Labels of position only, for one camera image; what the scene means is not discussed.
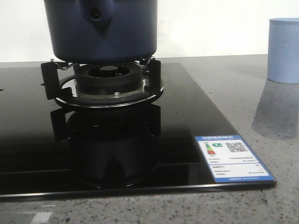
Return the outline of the light blue ribbed cup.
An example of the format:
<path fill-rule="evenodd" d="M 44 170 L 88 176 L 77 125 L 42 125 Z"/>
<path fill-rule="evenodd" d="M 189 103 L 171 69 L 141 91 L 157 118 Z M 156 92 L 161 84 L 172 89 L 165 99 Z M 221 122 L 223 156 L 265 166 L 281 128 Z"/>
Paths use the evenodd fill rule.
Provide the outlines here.
<path fill-rule="evenodd" d="M 299 19 L 269 19 L 268 79 L 278 83 L 299 82 Z"/>

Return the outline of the black pot support grate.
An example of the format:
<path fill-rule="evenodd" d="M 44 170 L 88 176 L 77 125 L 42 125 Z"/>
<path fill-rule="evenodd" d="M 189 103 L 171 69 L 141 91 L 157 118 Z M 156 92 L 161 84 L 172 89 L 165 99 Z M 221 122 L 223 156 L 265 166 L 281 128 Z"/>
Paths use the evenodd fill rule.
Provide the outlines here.
<path fill-rule="evenodd" d="M 142 69 L 141 87 L 125 93 L 94 95 L 80 92 L 76 86 L 75 70 L 81 66 L 76 63 L 51 60 L 41 64 L 47 99 L 54 99 L 59 105 L 75 108 L 114 108 L 130 106 L 145 101 L 156 100 L 164 90 L 161 79 L 161 62 L 154 58 L 135 63 Z"/>

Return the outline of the dark blue cooking pot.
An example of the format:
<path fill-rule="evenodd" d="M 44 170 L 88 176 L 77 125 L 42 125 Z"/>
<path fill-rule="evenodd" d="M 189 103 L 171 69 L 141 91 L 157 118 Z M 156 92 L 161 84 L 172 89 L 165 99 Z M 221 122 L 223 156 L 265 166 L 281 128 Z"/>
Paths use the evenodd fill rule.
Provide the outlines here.
<path fill-rule="evenodd" d="M 71 63 L 112 63 L 157 50 L 156 0 L 44 1 L 54 55 Z"/>

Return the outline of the blue energy label sticker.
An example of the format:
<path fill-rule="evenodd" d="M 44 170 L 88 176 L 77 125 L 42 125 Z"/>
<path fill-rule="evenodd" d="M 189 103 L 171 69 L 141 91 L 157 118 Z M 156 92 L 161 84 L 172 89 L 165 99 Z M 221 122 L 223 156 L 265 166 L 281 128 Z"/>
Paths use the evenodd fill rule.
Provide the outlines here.
<path fill-rule="evenodd" d="M 195 139 L 216 183 L 275 180 L 240 135 Z"/>

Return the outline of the black glass gas stove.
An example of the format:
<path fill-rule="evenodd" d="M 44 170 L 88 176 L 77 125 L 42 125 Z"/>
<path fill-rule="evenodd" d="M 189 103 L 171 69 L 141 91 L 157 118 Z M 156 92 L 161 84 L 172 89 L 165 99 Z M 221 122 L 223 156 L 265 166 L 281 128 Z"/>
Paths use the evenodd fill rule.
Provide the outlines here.
<path fill-rule="evenodd" d="M 267 189 L 216 183 L 196 136 L 239 135 L 179 63 L 153 102 L 76 109 L 47 100 L 41 67 L 0 70 L 2 201 Z"/>

